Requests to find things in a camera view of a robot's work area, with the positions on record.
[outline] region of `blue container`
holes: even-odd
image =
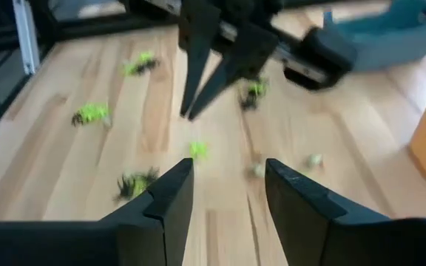
[[[395,0],[382,14],[335,23],[325,12],[323,27],[356,47],[355,71],[417,61],[426,55],[426,1]]]

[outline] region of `blue bin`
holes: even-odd
[[[417,61],[426,55],[426,1],[396,0],[379,15],[335,23],[325,12],[323,27],[356,47],[354,71]]]

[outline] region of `wooden surface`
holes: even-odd
[[[382,5],[335,7],[353,16]],[[280,14],[275,24],[302,35],[321,24],[322,9]],[[125,171],[163,173],[209,146],[195,163],[195,200],[185,265],[286,265],[262,179],[245,172],[275,157],[304,171],[310,154],[324,168],[317,182],[391,217],[426,216],[426,179],[407,144],[426,104],[426,58],[382,72],[353,74],[327,92],[289,83],[270,61],[260,108],[243,114],[241,83],[224,92],[194,123],[179,117],[186,56],[177,30],[163,28],[58,44],[0,121],[0,220],[100,219]],[[124,77],[121,63],[151,50],[152,73]],[[212,55],[209,69],[219,61]],[[109,103],[114,124],[74,128],[85,103]]]

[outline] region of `wooden floor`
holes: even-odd
[[[339,16],[382,5],[335,7]],[[275,24],[303,34],[321,9],[283,13]],[[185,265],[286,265],[266,207],[262,179],[245,175],[252,160],[275,157],[304,171],[323,154],[317,182],[391,217],[426,216],[426,179],[406,145],[426,104],[426,58],[383,72],[354,74],[311,94],[269,62],[271,88],[257,112],[243,114],[240,85],[194,123],[179,117],[186,56],[177,30],[163,28],[58,44],[0,121],[0,220],[100,219],[125,171],[165,172],[204,141],[195,165],[195,200]],[[162,64],[124,77],[121,64],[151,50]],[[212,56],[209,69],[218,62]],[[85,103],[109,103],[114,124],[74,128]]]

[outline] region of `robotic arm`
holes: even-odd
[[[303,40],[271,25],[284,8],[339,0],[145,0],[179,17],[179,46],[188,55],[188,74],[180,110],[194,120],[229,84],[256,78],[269,57],[282,62],[284,74],[305,89],[333,86],[351,70],[354,48],[341,36],[319,27]],[[223,59],[197,94],[210,49]]]

